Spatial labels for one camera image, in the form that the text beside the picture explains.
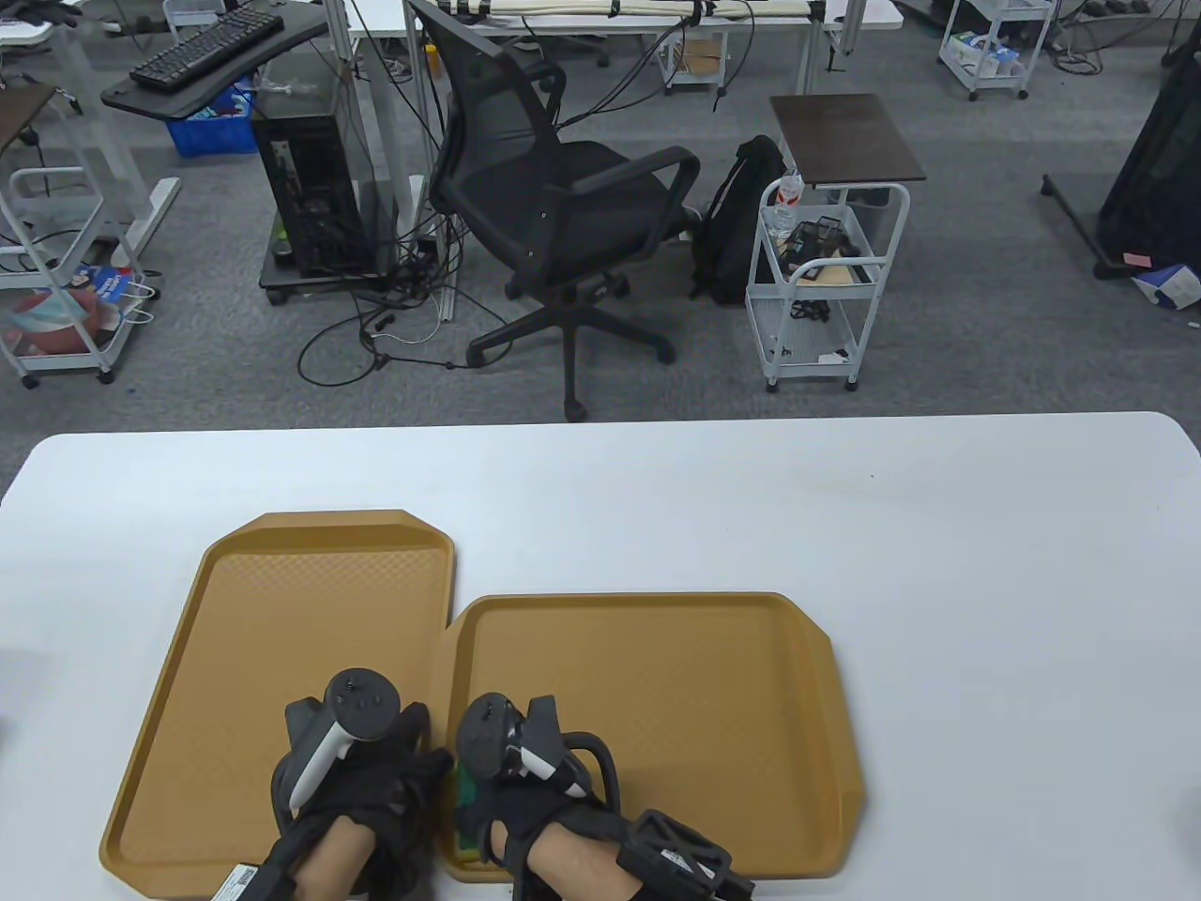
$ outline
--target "water bottle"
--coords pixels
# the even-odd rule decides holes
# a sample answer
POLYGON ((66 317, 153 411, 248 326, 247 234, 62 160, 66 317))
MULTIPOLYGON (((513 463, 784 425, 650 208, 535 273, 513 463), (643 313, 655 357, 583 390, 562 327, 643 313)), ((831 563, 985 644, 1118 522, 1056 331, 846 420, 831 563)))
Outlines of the water bottle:
POLYGON ((801 221, 801 179, 796 169, 789 169, 779 179, 776 189, 776 211, 772 238, 783 241, 801 221))

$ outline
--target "black backpack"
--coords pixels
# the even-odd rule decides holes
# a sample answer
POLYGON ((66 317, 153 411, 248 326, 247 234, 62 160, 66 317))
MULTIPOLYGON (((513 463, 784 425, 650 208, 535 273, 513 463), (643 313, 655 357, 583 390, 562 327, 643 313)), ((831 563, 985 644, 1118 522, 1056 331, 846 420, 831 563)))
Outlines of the black backpack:
POLYGON ((784 174, 784 157, 776 142, 757 135, 739 148, 739 157, 717 189, 693 238, 697 268, 689 297, 704 291, 719 304, 740 305, 746 294, 754 246, 755 216, 763 190, 784 174))

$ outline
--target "tray rim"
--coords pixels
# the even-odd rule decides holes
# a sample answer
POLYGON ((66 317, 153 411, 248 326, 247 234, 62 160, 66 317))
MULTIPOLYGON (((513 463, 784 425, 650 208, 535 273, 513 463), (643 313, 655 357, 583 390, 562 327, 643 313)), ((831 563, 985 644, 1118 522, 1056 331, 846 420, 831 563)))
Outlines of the tray rim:
POLYGON ((444 625, 449 625, 454 610, 454 542, 440 529, 431 526, 429 523, 407 513, 406 511, 293 511, 264 513, 250 520, 245 525, 239 526, 232 532, 228 532, 221 538, 217 538, 217 541, 205 549, 201 557, 201 562, 196 568, 192 586, 189 589, 187 599, 184 602, 184 608, 180 611, 175 632, 173 633, 171 644, 167 648, 162 668, 159 672, 154 691, 151 692, 150 700, 147 704, 147 710, 143 715, 137 739, 130 750, 130 759, 126 764, 125 772, 121 776, 120 787, 116 790, 116 796, 113 799, 113 807, 104 825, 104 833, 101 837, 98 849, 100 863, 104 870, 147 897, 174 901, 175 899, 207 897, 207 893, 203 890, 171 890, 171 882, 173 879, 195 883, 197 879, 202 878, 197 871, 210 870, 213 867, 221 867, 223 871, 226 867, 223 861, 213 860, 172 864, 135 863, 126 859, 121 854, 120 849, 124 830, 129 822, 133 801, 137 796, 137 789, 142 781, 142 774, 145 771, 145 765, 150 757, 154 738, 157 734, 159 724, 162 721, 167 702, 171 698, 171 690, 174 685, 175 675, 179 672, 184 652, 186 651, 187 639, 191 636, 192 626, 195 625, 196 617, 199 613, 201 601, 204 597, 213 571, 217 562, 220 562, 220 560, 222 560, 226 555, 239 553, 250 553, 256 556, 263 554, 328 554, 333 550, 340 553, 363 553, 372 549, 386 550, 388 548, 405 547, 394 542, 384 544, 347 542, 343 544, 331 543, 324 547, 299 548, 288 548, 270 543, 262 548, 238 547, 231 549, 228 545, 231 543, 237 543, 239 539, 246 539, 247 536, 253 535, 258 535, 269 541, 271 536, 277 536, 282 539, 289 531, 295 535, 298 531, 336 531, 346 527, 384 529, 398 526, 424 532, 429 537, 428 544, 414 543, 411 547, 429 547, 446 551, 447 562, 443 578, 444 591, 442 592, 443 596, 440 597, 440 602, 446 610, 444 625))
MULTIPOLYGON (((484 595, 460 613, 450 629, 446 634, 446 640, 450 648, 448 652, 437 658, 440 664, 449 668, 446 675, 446 684, 438 693, 438 703, 443 706, 440 711, 441 724, 446 729, 447 744, 450 744, 450 716, 455 708, 455 697, 459 692, 456 682, 459 680, 459 649, 465 642, 473 642, 478 621, 492 611, 514 609, 512 604, 520 602, 516 609, 528 609, 538 603, 560 602, 560 605, 596 607, 638 607, 638 602, 655 599, 659 602, 671 601, 699 601, 706 607, 729 605, 734 598, 753 601, 757 605, 766 605, 781 610, 784 615, 794 615, 799 620, 801 640, 808 650, 806 668, 812 674, 813 685, 817 693, 818 704, 823 711, 823 723, 825 724, 823 739, 831 757, 831 772, 835 776, 835 794, 839 799, 838 825, 836 833, 827 836, 821 847, 821 853, 814 857, 812 867, 803 875, 764 873, 751 876, 758 879, 809 879, 832 876, 838 872, 850 853, 854 845, 859 824, 867 804, 867 789, 864 777, 862 764, 859 756, 859 746, 855 742, 855 733, 850 721, 850 709, 847 699, 846 687, 838 669, 837 658, 833 655, 833 644, 829 634, 793 602, 791 598, 778 591, 623 591, 623 592, 584 592, 584 593, 555 593, 539 592, 530 595, 484 595), (841 704, 830 709, 829 698, 831 693, 837 693, 841 704)), ((454 786, 452 784, 444 795, 449 799, 449 805, 443 813, 449 813, 454 806, 454 786)), ((450 822, 443 818, 443 823, 450 822)), ((504 883, 512 882, 512 877, 503 870, 491 865, 474 863, 460 863, 449 852, 447 841, 447 829, 442 828, 435 836, 435 847, 442 861, 442 867, 450 878, 462 884, 504 883)))

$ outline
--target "computer case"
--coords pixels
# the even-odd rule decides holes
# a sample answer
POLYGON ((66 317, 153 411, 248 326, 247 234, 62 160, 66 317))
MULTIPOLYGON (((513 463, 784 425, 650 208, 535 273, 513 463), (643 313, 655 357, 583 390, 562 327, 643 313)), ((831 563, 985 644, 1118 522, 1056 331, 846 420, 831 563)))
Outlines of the computer case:
POLYGON ((268 64, 263 84, 251 121, 299 275, 387 273, 395 204, 376 184, 347 66, 293 50, 268 64))

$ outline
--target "tan serving tray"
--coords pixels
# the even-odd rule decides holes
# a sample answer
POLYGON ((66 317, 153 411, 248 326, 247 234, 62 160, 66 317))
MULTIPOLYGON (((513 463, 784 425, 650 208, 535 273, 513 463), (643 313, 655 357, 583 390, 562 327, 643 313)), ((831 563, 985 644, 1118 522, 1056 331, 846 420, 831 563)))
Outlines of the tan serving tray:
MULTIPOLYGON (((850 848, 866 793, 833 650, 785 597, 485 597, 440 643, 434 680, 436 742, 453 747, 484 692, 522 710, 554 694, 564 730, 613 752, 627 818, 659 808, 753 879, 826 876, 850 848)), ((446 829, 455 878, 507 878, 458 863, 454 841, 446 829)))
POLYGON ((211 897, 277 837, 283 708, 348 667, 426 700, 454 545, 399 511, 273 513, 205 553, 101 845, 153 899, 211 897))

